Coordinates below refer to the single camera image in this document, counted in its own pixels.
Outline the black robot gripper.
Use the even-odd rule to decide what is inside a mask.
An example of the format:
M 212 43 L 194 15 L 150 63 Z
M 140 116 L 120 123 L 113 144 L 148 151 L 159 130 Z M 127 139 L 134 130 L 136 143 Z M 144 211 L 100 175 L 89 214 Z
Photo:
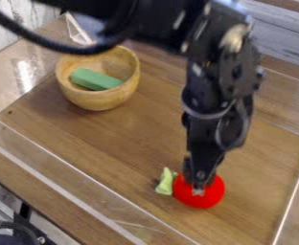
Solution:
M 183 125 L 191 153 L 223 153 L 246 141 L 263 77 L 251 30 L 246 18 L 199 20 L 183 42 Z

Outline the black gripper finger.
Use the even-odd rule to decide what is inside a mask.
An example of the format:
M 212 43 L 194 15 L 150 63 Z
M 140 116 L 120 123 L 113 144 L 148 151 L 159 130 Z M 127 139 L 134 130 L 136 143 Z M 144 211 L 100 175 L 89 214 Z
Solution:
M 184 177 L 186 183 L 192 182 L 191 157 L 190 156 L 184 156 L 184 160 L 183 160 L 183 177 Z
M 194 189 L 202 189 L 212 183 L 216 167 L 224 158 L 224 152 L 215 143 L 207 129 L 188 129 L 187 149 L 191 157 Z

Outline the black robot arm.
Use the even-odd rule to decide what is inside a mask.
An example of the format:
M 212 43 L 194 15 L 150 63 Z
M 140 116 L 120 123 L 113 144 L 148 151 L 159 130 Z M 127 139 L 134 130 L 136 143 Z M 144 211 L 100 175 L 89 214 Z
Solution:
M 196 194 L 212 183 L 226 153 L 249 134 L 254 93 L 263 71 L 253 20 L 235 0 L 36 0 L 100 22 L 96 43 L 75 48 L 47 37 L 36 42 L 68 54 L 99 54 L 136 39 L 187 59 L 182 92 L 187 129 L 183 174 Z

